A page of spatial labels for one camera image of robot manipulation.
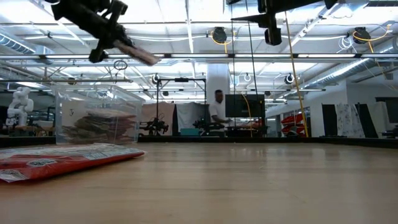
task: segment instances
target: fluorescent light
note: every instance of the fluorescent light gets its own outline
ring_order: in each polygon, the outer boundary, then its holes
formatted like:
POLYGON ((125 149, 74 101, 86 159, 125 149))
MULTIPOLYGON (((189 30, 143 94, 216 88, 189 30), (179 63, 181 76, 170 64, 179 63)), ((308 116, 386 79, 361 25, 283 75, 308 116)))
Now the fluorescent light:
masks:
POLYGON ((350 58, 355 54, 299 54, 299 58, 350 58))
POLYGON ((228 54, 172 54, 172 58, 226 58, 228 54))
POLYGON ((289 58, 290 55, 289 54, 236 54, 235 57, 237 58, 289 58))
POLYGON ((88 59, 88 55, 46 55, 48 59, 88 59))
POLYGON ((264 101, 286 101, 285 99, 265 99, 264 101))
POLYGON ((321 90, 301 89, 300 91, 326 91, 326 89, 321 89, 321 90))
POLYGON ((254 118, 242 118, 240 121, 254 121, 254 118))
POLYGON ((362 54, 364 58, 396 58, 398 54, 362 54))
POLYGON ((286 105, 287 103, 266 103, 266 105, 286 105))
POLYGON ((124 55, 124 54, 114 54, 114 55, 108 55, 108 58, 120 58, 120 59, 122 59, 122 58, 131 58, 131 57, 128 56, 128 55, 124 55))
POLYGON ((31 82, 17 82, 17 84, 32 87, 32 88, 45 88, 45 86, 37 83, 31 83, 31 82))
POLYGON ((20 60, 20 59, 39 59, 38 55, 0 55, 0 59, 20 60))
MULTIPOLYGON (((236 91, 255 91, 255 89, 235 89, 236 91)), ((285 91, 296 91, 295 89, 257 89, 257 91, 278 91, 278 92, 285 92, 285 91)), ((326 91, 325 89, 307 89, 302 91, 326 91)))

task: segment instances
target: man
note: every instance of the man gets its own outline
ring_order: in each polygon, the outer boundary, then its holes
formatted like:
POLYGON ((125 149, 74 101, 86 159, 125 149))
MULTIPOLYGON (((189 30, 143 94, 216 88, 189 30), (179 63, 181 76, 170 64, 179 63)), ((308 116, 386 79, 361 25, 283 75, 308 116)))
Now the man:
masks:
POLYGON ((230 123, 232 120, 225 118, 225 106, 223 106, 221 104, 224 100, 223 92, 221 90, 216 90, 215 98, 216 98, 216 100, 212 104, 209 105, 211 122, 212 123, 220 123, 220 124, 230 123))

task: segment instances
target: ceiling pipe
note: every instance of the ceiling pipe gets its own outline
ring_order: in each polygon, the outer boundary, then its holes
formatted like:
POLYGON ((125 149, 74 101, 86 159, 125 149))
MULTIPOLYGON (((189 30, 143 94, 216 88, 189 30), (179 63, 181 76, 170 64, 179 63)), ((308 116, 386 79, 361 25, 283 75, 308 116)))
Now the ceiling pipe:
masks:
MULTIPOLYGON (((398 54, 398 38, 394 38, 385 41, 374 48, 376 54, 398 54)), ((315 78, 308 81, 304 88, 313 88, 315 86, 326 86, 331 83, 336 83, 340 80, 348 78, 352 75, 356 75, 360 72, 366 71, 367 69, 373 68, 377 65, 375 59, 364 58, 348 64, 340 64, 315 78)))

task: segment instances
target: ductwork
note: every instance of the ductwork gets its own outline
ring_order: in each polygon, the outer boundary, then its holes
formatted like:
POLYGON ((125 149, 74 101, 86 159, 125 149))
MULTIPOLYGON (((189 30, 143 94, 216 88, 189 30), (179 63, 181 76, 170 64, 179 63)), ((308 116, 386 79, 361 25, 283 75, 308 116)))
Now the ductwork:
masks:
POLYGON ((7 33, 3 29, 0 29, 0 45, 8 47, 22 54, 36 53, 35 47, 23 40, 19 40, 16 36, 7 33))
MULTIPOLYGON (((21 54, 54 54, 53 50, 42 45, 35 45, 21 40, 19 37, 6 32, 2 28, 0 28, 0 45, 8 47, 11 50, 15 50, 21 54)), ((38 62, 46 64, 52 63, 51 60, 39 60, 38 62)))
MULTIPOLYGON (((391 40, 379 44, 375 47, 374 53, 398 54, 398 38, 394 37, 391 40)), ((367 69, 373 68, 376 65, 376 61, 371 58, 364 58, 349 64, 340 64, 311 79, 304 88, 313 88, 316 86, 325 86, 330 83, 336 83, 352 75, 356 75, 367 69)))

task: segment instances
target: light fixture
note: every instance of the light fixture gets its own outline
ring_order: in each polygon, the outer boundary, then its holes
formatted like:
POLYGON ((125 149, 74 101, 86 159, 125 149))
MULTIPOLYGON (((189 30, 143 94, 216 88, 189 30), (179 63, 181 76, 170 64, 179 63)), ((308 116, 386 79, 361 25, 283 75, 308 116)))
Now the light fixture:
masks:
POLYGON ((46 86, 43 86, 38 83, 32 83, 32 82, 17 82, 17 84, 32 87, 32 88, 46 88, 46 86))
POLYGON ((396 58, 398 54, 362 54, 364 58, 396 58))
POLYGON ((266 105, 286 105, 287 103, 266 103, 266 105))
POLYGON ((285 83, 286 83, 287 85, 292 84, 293 81, 294 81, 294 76, 293 76, 291 73, 288 74, 288 75, 285 77, 285 83))
POLYGON ((155 75, 152 76, 152 84, 157 85, 158 80, 159 80, 159 76, 156 73, 155 75))
POLYGON ((38 55, 0 55, 0 59, 27 60, 27 59, 40 59, 40 57, 38 55))
POLYGON ((172 54, 172 58, 226 58, 228 54, 172 54))
POLYGON ((47 59, 88 59, 88 55, 46 55, 47 59))
POLYGON ((350 58, 355 54, 299 54, 299 58, 350 58))
POLYGON ((236 54, 237 58, 290 58, 290 54, 236 54))
POLYGON ((250 80, 251 80, 250 75, 248 73, 246 73, 246 75, 244 76, 244 81, 250 82, 250 80))

